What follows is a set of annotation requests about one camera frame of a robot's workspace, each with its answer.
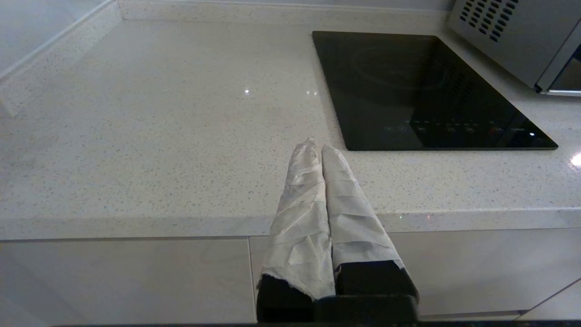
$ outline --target kitchen counter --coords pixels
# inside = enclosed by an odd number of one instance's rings
[[[445,30],[373,30],[438,35],[560,147],[347,152],[314,29],[124,20],[0,121],[0,239],[265,235],[309,136],[343,150],[388,232],[581,228],[581,99]]]

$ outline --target induction cooktop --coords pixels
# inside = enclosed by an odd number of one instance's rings
[[[313,40],[348,150],[557,148],[435,36],[314,31]]]

